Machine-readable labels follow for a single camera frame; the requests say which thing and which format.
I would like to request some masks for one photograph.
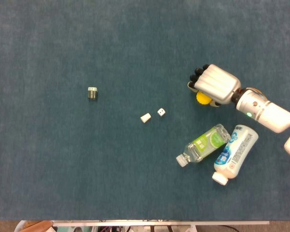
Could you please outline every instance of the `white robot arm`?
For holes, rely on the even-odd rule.
[[[214,64],[197,68],[190,80],[188,87],[210,97],[215,106],[233,102],[237,110],[276,133],[290,127],[290,112],[267,100],[255,88],[241,89],[241,83],[235,76]],[[290,138],[285,143],[285,150],[290,154]]]

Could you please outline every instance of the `white bottle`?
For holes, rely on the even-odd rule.
[[[226,185],[228,179],[235,178],[258,137],[252,128],[237,125],[231,135],[231,140],[214,163],[216,172],[212,178],[221,185]]]

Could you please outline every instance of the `plastic bottle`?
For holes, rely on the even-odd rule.
[[[230,141],[214,163],[216,172],[212,178],[221,185],[226,185],[228,179],[235,178],[258,137],[252,128],[237,125]]]
[[[184,152],[176,157],[180,166],[184,167],[189,162],[200,162],[217,148],[230,140],[227,130],[217,124],[209,131],[185,146]]]

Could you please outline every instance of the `yellow ball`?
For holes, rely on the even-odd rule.
[[[202,104],[202,105],[207,105],[207,104],[209,104],[210,102],[211,102],[211,98],[210,97],[208,97],[207,95],[205,95],[205,94],[203,94],[202,92],[198,92],[197,93],[197,101],[200,103],[200,104]]]

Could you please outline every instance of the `floor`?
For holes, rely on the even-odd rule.
[[[0,232],[13,232],[19,221],[0,221]],[[239,232],[290,232],[290,221],[271,221],[270,225],[233,226]],[[235,232],[223,226],[198,226],[198,232]]]

